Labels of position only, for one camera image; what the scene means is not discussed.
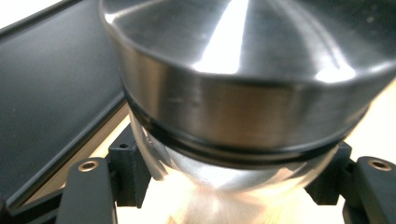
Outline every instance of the stainless steel cap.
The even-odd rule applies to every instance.
[[[342,139],[395,77],[389,1],[103,0],[142,125],[201,161],[293,160]]]

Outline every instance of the screw hole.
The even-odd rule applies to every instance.
[[[381,171],[391,171],[392,170],[392,167],[383,161],[372,160],[372,161],[369,161],[369,164],[377,170],[381,170]]]
[[[89,171],[95,169],[98,165],[99,165],[99,163],[97,161],[86,161],[86,162],[82,163],[78,167],[78,169],[81,172],[89,172]]]
[[[122,143],[121,145],[120,145],[120,148],[127,148],[128,147],[128,144],[125,144],[125,143]]]

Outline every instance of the clear glass container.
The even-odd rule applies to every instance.
[[[334,148],[309,161],[262,170],[220,167],[174,151],[147,132],[132,112],[130,117],[136,143],[156,180],[151,190],[161,195],[153,201],[162,204],[165,223],[278,223],[274,220],[287,199],[315,179],[336,152]]]

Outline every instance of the black panel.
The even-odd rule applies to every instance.
[[[17,205],[124,102],[98,2],[0,38],[0,198]]]

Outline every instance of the conical metal top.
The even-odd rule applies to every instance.
[[[396,75],[387,1],[103,0],[134,114],[216,164],[298,160],[342,139]]]

